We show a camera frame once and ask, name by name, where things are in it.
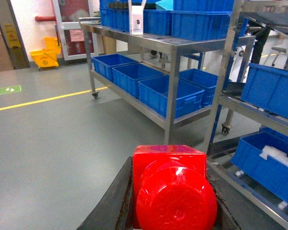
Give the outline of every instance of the caster wheel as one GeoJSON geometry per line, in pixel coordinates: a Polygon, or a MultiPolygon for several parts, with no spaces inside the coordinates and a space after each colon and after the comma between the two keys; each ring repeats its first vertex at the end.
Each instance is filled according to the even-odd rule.
{"type": "Polygon", "coordinates": [[[243,51],[243,50],[240,51],[240,52],[238,53],[238,55],[239,55],[239,57],[243,57],[243,55],[244,55],[244,51],[243,51]]]}
{"type": "Polygon", "coordinates": [[[225,126],[222,127],[222,134],[223,135],[227,135],[229,133],[229,131],[230,131],[230,128],[227,128],[225,126]]]}
{"type": "Polygon", "coordinates": [[[98,94],[99,94],[99,92],[94,92],[94,93],[92,93],[92,96],[93,96],[95,99],[97,99],[97,98],[98,98],[98,94]]]}

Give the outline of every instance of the metal shelf leg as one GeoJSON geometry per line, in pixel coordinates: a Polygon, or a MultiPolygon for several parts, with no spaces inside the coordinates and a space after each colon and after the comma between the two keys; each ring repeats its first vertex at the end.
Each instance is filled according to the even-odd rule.
{"type": "Polygon", "coordinates": [[[223,88],[227,87],[224,82],[228,81],[231,67],[233,64],[233,59],[237,51],[239,34],[244,21],[244,17],[240,16],[240,11],[242,9],[243,1],[236,0],[234,3],[234,11],[232,12],[228,34],[225,42],[225,48],[223,51],[223,57],[221,62],[221,67],[219,71],[219,76],[216,85],[216,92],[209,116],[209,123],[207,127],[207,132],[204,139],[203,151],[209,154],[210,146],[213,143],[213,139],[216,134],[216,126],[219,120],[222,106],[219,105],[220,95],[223,88]]]}
{"type": "Polygon", "coordinates": [[[85,50],[86,50],[88,72],[90,75],[90,81],[91,81],[91,87],[92,87],[92,95],[95,98],[97,98],[99,92],[96,92],[95,80],[94,80],[93,74],[91,72],[91,70],[93,69],[93,65],[92,65],[90,39],[89,39],[89,32],[88,31],[84,31],[84,45],[85,45],[85,50]]]}
{"type": "Polygon", "coordinates": [[[233,115],[234,115],[234,111],[229,109],[225,123],[222,124],[222,134],[227,135],[230,129],[232,128],[231,121],[232,121],[233,115]]]}
{"type": "Polygon", "coordinates": [[[180,54],[178,54],[176,50],[174,50],[172,52],[171,72],[169,75],[168,109],[167,109],[165,137],[164,137],[165,145],[168,145],[171,142],[171,133],[174,126],[179,69],[180,69],[180,54]]]}

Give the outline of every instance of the stainless steel shelf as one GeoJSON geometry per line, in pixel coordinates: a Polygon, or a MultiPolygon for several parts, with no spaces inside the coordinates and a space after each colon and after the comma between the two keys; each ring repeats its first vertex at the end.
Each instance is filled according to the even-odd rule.
{"type": "Polygon", "coordinates": [[[261,111],[248,103],[228,97],[226,95],[222,95],[220,97],[219,103],[228,109],[231,109],[288,136],[288,120],[283,117],[270,115],[267,112],[261,111]]]}
{"type": "Polygon", "coordinates": [[[245,183],[240,182],[238,178],[234,178],[219,163],[215,162],[213,159],[208,158],[207,164],[217,173],[219,174],[225,181],[227,181],[231,186],[237,189],[242,195],[244,195],[247,199],[252,201],[257,207],[259,207],[262,211],[264,211],[268,216],[274,219],[277,223],[279,223],[282,227],[288,230],[288,216],[280,211],[276,206],[272,205],[268,200],[266,200],[261,195],[257,194],[254,190],[249,188],[245,183]]]}
{"type": "MultiPolygon", "coordinates": [[[[213,153],[214,136],[216,126],[218,124],[220,111],[222,106],[227,107],[230,111],[240,113],[256,122],[270,127],[286,136],[288,136],[288,120],[270,115],[265,111],[259,110],[251,104],[242,102],[241,100],[231,98],[224,95],[224,82],[228,77],[226,73],[230,72],[234,53],[236,52],[236,42],[238,34],[241,30],[244,17],[253,21],[270,26],[288,35],[288,0],[271,1],[271,0],[235,0],[233,12],[231,15],[226,45],[223,52],[222,64],[219,70],[218,82],[214,102],[211,107],[209,124],[204,139],[203,149],[209,156],[213,153]]],[[[288,230],[288,216],[280,212],[275,205],[271,205],[262,195],[257,195],[249,189],[245,184],[240,183],[236,177],[224,167],[209,159],[209,165],[228,183],[236,188],[246,198],[256,204],[267,215],[273,218],[281,226],[288,230]]]]}
{"type": "MultiPolygon", "coordinates": [[[[140,100],[134,98],[129,93],[127,93],[125,90],[121,89],[120,87],[116,86],[114,83],[100,75],[94,70],[91,70],[91,74],[95,79],[106,85],[110,90],[115,92],[118,96],[120,96],[122,99],[124,99],[126,102],[128,102],[130,105],[132,105],[134,108],[139,110],[141,113],[143,113],[145,116],[147,116],[149,119],[151,119],[153,122],[155,122],[157,125],[159,125],[161,128],[165,129],[166,126],[166,119],[149,108],[147,105],[143,104],[140,100]]],[[[178,128],[184,125],[187,125],[191,122],[197,121],[210,113],[210,106],[202,108],[200,110],[197,110],[193,113],[190,113],[188,115],[182,116],[180,118],[175,119],[174,121],[174,128],[178,128]]]]}
{"type": "MultiPolygon", "coordinates": [[[[141,111],[144,115],[153,120],[156,124],[165,130],[164,144],[169,144],[171,142],[172,131],[175,128],[184,126],[200,118],[203,118],[210,113],[210,106],[202,108],[191,114],[185,115],[178,119],[175,117],[175,107],[178,89],[178,79],[180,70],[180,58],[188,54],[195,53],[205,53],[213,50],[220,50],[225,47],[225,39],[210,40],[195,42],[180,38],[174,38],[171,36],[158,36],[154,34],[144,34],[144,35],[133,35],[128,32],[122,32],[119,30],[112,29],[110,27],[96,25],[90,22],[80,22],[81,28],[84,30],[85,36],[85,47],[87,54],[87,62],[90,71],[90,80],[92,86],[93,96],[96,97],[97,92],[95,91],[94,79],[100,80],[105,85],[108,85],[110,89],[116,92],[124,100],[134,106],[136,109],[141,111]],[[169,74],[169,87],[168,87],[168,105],[167,105],[167,117],[163,118],[156,112],[152,111],[146,105],[142,104],[139,100],[131,97],[125,91],[121,90],[119,87],[113,85],[110,81],[98,75],[92,71],[92,61],[89,54],[89,42],[88,34],[95,33],[102,36],[111,37],[117,40],[127,42],[129,44],[137,45],[144,48],[153,49],[165,54],[171,55],[171,68],[169,74]]],[[[241,37],[238,40],[239,46],[251,46],[253,44],[254,36],[241,37]]],[[[144,60],[144,54],[141,54],[142,61],[144,60]]]]}
{"type": "MultiPolygon", "coordinates": [[[[133,35],[110,27],[96,25],[93,23],[81,23],[81,28],[85,31],[111,37],[123,42],[135,44],[137,46],[157,50],[162,53],[171,54],[172,51],[184,56],[187,54],[204,53],[224,48],[225,39],[195,42],[171,36],[159,36],[155,34],[133,35]]],[[[245,46],[253,42],[253,36],[245,36],[239,39],[239,46],[245,46]]]]}

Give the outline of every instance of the red pipe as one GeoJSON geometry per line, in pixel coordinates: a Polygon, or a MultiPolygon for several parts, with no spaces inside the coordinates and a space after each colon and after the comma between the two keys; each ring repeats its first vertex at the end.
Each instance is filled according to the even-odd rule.
{"type": "Polygon", "coordinates": [[[52,16],[52,17],[36,16],[35,17],[35,21],[37,21],[37,22],[55,22],[56,21],[56,17],[55,16],[52,16]]]}

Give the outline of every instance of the metal shelving cart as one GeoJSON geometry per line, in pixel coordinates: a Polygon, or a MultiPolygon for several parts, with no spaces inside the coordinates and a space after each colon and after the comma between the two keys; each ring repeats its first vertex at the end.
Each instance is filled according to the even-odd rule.
{"type": "Polygon", "coordinates": [[[222,107],[227,107],[229,110],[244,115],[266,127],[272,128],[277,132],[288,136],[287,119],[262,111],[261,109],[226,93],[229,73],[237,49],[238,34],[240,34],[241,25],[245,17],[261,23],[262,25],[268,25],[273,29],[288,35],[288,0],[235,1],[203,149],[207,152],[209,158],[208,164],[222,178],[228,181],[233,187],[241,192],[241,194],[288,230],[288,212],[285,213],[278,209],[277,206],[265,196],[265,194],[268,194],[268,191],[265,190],[265,192],[259,193],[254,189],[254,186],[239,179],[231,172],[230,168],[233,165],[229,160],[237,148],[239,138],[213,143],[222,107]]]}
{"type": "MultiPolygon", "coordinates": [[[[180,38],[174,38],[171,36],[158,36],[154,34],[144,34],[144,35],[132,35],[130,33],[121,32],[115,29],[111,29],[109,27],[96,25],[90,22],[81,22],[80,26],[84,30],[85,35],[85,44],[86,47],[89,47],[88,43],[88,34],[95,33],[102,36],[111,37],[117,40],[121,40],[127,42],[129,44],[137,45],[142,48],[149,48],[153,50],[157,50],[164,54],[171,55],[171,66],[170,72],[166,72],[164,69],[153,66],[144,61],[144,54],[141,54],[142,63],[145,65],[149,65],[152,68],[158,69],[160,71],[166,72],[170,75],[169,80],[169,91],[168,91],[168,109],[167,109],[167,117],[164,118],[154,110],[150,109],[148,106],[140,102],[138,99],[132,97],[127,92],[96,73],[92,68],[92,60],[89,54],[89,49],[87,48],[87,63],[89,68],[89,76],[91,80],[92,86],[92,94],[94,97],[98,96],[98,92],[95,90],[95,82],[94,79],[97,79],[104,85],[108,86],[108,88],[118,94],[122,99],[127,101],[130,105],[135,107],[141,113],[146,115],[152,121],[154,121],[157,125],[162,127],[165,130],[165,139],[164,143],[169,144],[171,142],[171,134],[172,130],[184,125],[187,125],[193,121],[199,120],[210,113],[211,107],[205,107],[183,117],[175,119],[175,107],[176,107],[176,98],[177,98],[177,87],[178,87],[178,78],[179,78],[179,70],[180,70],[180,57],[186,56],[190,54],[197,53],[205,53],[213,50],[220,50],[224,48],[225,39],[219,40],[209,40],[209,41],[201,41],[194,42],[190,40],[184,40],[180,38]]],[[[254,41],[253,36],[241,37],[238,41],[239,46],[247,46],[252,47],[254,41]]],[[[243,66],[246,67],[246,61],[248,57],[245,58],[245,62],[243,66]]]]}

